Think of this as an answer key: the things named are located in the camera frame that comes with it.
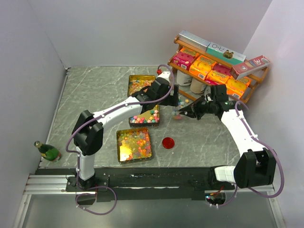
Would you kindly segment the clear glass jar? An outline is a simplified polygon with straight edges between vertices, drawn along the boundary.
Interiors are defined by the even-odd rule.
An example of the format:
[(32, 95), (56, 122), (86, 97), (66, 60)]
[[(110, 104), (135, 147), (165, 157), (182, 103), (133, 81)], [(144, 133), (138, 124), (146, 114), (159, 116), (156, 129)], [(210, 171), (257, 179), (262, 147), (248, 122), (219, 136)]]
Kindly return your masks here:
[(182, 106), (176, 106), (176, 107), (173, 107), (172, 108), (172, 117), (174, 120), (181, 120), (183, 117), (182, 115), (180, 114), (179, 110), (182, 108)]

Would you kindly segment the gold tin of star candies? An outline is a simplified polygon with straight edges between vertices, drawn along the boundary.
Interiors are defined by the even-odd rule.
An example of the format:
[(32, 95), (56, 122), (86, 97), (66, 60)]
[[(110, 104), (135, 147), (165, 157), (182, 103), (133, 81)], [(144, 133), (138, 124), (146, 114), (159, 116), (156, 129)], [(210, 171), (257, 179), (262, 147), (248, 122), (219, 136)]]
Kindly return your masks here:
[(159, 106), (156, 105), (153, 109), (144, 112), (143, 114), (135, 115), (129, 118), (130, 127), (152, 127), (160, 124)]

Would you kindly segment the gold tin of stick candies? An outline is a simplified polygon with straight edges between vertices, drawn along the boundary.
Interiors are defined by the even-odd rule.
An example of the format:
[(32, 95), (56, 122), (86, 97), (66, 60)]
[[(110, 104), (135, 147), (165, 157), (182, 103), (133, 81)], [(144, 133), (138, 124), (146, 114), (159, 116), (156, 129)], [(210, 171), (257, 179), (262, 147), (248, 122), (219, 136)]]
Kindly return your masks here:
[(153, 75), (130, 75), (128, 80), (127, 95), (131, 96), (133, 93), (141, 90), (145, 86), (150, 86), (155, 80)]

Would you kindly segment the red jar lid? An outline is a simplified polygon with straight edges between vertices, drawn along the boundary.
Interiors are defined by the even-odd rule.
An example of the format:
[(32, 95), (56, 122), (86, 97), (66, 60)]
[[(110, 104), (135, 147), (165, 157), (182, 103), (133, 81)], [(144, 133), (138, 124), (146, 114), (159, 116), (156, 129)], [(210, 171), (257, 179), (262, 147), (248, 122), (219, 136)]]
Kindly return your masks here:
[(174, 142), (174, 140), (173, 140), (172, 138), (170, 138), (170, 137), (165, 137), (165, 138), (163, 138), (163, 140), (162, 140), (162, 145), (163, 145), (163, 147), (164, 147), (165, 149), (171, 149), (171, 148), (174, 147), (175, 142)]

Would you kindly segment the gold tin of gummy candies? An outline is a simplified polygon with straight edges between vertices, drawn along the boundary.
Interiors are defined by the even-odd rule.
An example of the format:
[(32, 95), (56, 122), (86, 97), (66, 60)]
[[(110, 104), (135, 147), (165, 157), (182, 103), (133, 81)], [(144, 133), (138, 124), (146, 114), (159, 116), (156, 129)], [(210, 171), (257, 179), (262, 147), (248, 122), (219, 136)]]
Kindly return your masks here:
[(146, 127), (116, 132), (117, 158), (120, 164), (143, 162), (153, 158), (152, 143)]

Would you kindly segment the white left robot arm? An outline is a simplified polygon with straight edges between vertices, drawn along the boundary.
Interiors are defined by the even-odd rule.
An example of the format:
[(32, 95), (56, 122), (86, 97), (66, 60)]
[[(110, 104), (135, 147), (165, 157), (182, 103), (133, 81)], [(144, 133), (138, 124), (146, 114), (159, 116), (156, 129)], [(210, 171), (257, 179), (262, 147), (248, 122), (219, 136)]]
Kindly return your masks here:
[(160, 73), (150, 86), (133, 93), (119, 104), (91, 113), (83, 111), (68, 142), (73, 142), (77, 154), (76, 182), (84, 191), (95, 185), (95, 154), (103, 145), (104, 132), (117, 123), (152, 110), (157, 105), (177, 106), (178, 86), (172, 70)]

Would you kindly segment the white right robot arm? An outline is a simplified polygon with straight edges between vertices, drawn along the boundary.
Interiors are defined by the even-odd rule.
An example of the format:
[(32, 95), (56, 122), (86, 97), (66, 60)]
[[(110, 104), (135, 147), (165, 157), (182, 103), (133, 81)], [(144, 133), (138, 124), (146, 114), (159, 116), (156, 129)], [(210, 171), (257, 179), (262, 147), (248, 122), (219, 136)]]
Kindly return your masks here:
[(179, 113), (197, 120), (205, 114), (214, 114), (230, 132), (240, 159), (236, 166), (215, 166), (208, 177), (208, 185), (219, 189), (224, 182), (236, 184), (240, 188), (265, 186), (273, 183), (276, 160), (271, 151), (253, 139), (253, 131), (248, 127), (243, 112), (236, 101), (229, 100), (225, 85), (213, 85), (209, 98), (202, 96)]

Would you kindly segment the white cup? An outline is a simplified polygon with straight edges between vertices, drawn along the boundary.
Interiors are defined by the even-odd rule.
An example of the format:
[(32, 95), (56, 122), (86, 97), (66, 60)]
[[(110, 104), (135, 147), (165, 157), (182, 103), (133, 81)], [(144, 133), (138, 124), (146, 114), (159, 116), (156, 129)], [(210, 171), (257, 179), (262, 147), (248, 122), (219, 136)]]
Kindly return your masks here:
[(180, 86), (190, 86), (192, 83), (192, 76), (185, 74), (181, 71), (177, 71), (177, 84)]

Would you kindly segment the wooden two-tier shelf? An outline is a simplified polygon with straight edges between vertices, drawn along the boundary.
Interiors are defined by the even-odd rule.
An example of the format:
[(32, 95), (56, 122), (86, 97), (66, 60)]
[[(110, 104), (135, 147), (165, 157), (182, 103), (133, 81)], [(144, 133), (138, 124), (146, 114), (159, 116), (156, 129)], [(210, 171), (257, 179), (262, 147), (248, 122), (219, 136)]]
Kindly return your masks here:
[(174, 39), (179, 47), (168, 64), (177, 74), (177, 83), (196, 94), (208, 86), (225, 85), (227, 93), (246, 103), (269, 71), (271, 62), (263, 55), (246, 56), (185, 30)]

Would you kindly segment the pink orange sponge box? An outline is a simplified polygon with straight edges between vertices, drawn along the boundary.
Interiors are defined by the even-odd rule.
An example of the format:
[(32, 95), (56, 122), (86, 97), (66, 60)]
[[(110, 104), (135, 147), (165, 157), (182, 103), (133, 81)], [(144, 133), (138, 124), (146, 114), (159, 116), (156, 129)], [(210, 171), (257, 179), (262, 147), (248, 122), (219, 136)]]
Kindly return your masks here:
[(213, 85), (225, 84), (232, 77), (230, 68), (217, 63), (207, 74), (205, 81)]

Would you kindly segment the orange yellow sponge box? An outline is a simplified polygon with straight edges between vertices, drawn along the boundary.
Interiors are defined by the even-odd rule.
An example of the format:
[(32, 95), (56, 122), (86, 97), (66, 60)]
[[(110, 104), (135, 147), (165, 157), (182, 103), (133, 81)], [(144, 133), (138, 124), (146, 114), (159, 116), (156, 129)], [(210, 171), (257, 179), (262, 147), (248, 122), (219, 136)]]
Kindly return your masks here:
[(234, 78), (230, 78), (226, 83), (226, 89), (227, 89), (227, 94), (231, 95), (237, 99), (240, 99), (246, 89), (249, 87), (251, 84), (251, 79), (249, 77), (243, 77), (238, 80), (235, 80)]

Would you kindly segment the red long box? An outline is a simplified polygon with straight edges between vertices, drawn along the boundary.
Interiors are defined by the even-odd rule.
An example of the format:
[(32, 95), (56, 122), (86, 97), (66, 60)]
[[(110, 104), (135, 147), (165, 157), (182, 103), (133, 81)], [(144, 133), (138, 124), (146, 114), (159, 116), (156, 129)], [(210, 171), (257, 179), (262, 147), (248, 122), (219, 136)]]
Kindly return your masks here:
[(261, 55), (240, 64), (233, 65), (230, 69), (230, 73), (234, 79), (239, 79), (268, 67), (270, 63), (268, 58)]

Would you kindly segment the teal cat box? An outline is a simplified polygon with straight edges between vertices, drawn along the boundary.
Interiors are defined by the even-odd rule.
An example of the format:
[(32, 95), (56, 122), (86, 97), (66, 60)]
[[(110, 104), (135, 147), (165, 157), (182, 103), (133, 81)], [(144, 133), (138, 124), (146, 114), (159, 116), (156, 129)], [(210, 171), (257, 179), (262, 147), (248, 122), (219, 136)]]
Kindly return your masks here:
[(210, 42), (206, 49), (206, 53), (217, 57), (218, 59), (221, 59), (227, 63), (230, 63), (231, 65), (237, 65), (246, 60), (245, 55), (240, 54), (232, 49), (228, 49), (219, 44), (216, 44), (214, 42)]

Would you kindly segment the green champagne bottle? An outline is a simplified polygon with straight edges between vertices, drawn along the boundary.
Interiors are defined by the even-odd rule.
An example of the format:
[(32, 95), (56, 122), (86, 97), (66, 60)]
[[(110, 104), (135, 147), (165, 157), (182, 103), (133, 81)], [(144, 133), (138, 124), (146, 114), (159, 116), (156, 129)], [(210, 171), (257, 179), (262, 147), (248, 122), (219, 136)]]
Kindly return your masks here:
[(61, 158), (60, 151), (52, 145), (35, 141), (34, 146), (38, 149), (41, 156), (50, 162), (56, 162)]

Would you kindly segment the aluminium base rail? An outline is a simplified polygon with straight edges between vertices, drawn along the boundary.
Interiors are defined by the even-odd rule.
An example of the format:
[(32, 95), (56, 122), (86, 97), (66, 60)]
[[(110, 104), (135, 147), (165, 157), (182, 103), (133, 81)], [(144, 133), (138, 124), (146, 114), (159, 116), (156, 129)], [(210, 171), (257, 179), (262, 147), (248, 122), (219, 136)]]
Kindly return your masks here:
[(68, 178), (72, 175), (29, 175), (24, 195), (66, 194)]

